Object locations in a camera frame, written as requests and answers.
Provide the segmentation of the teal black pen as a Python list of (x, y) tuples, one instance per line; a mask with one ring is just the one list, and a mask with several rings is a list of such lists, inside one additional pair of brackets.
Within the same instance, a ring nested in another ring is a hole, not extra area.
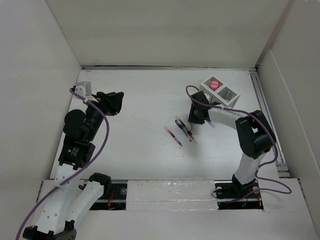
[(212, 128), (215, 128), (216, 126), (211, 121), (206, 121)]

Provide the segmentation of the pink eraser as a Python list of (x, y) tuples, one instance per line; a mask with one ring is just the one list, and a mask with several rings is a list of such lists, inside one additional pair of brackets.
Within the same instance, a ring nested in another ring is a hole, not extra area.
[(220, 84), (218, 81), (216, 80), (213, 80), (210, 82), (210, 85), (209, 85), (210, 89), (212, 89), (213, 91), (216, 91), (219, 87), (220, 87)]

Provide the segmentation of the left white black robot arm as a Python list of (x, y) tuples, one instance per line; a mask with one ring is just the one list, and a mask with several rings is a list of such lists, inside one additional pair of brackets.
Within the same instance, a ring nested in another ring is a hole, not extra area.
[[(79, 190), (80, 180), (85, 170), (103, 151), (110, 126), (107, 117), (117, 115), (122, 108), (123, 92), (97, 92), (84, 97), (70, 89), (70, 93), (83, 101), (86, 111), (74, 109), (64, 117), (63, 146), (58, 158), (58, 168), (54, 188), (49, 191), (28, 214), (45, 206), (34, 225), (21, 224), (16, 238), (25, 240), (74, 240), (77, 227), (86, 213), (99, 198), (111, 194), (111, 177), (102, 173), (93, 173), (88, 182)], [(102, 124), (106, 124), (106, 136), (98, 151), (93, 140)]]

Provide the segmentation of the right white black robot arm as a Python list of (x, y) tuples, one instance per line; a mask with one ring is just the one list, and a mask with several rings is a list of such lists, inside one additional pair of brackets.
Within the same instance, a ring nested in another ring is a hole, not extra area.
[(242, 150), (242, 157), (231, 183), (215, 185), (213, 196), (218, 199), (246, 198), (257, 192), (256, 179), (265, 155), (275, 150), (278, 157), (276, 137), (264, 113), (260, 110), (246, 112), (244, 110), (224, 107), (221, 103), (209, 103), (203, 91), (187, 94), (191, 99), (188, 121), (202, 125), (207, 122), (218, 122), (237, 132), (237, 138)]

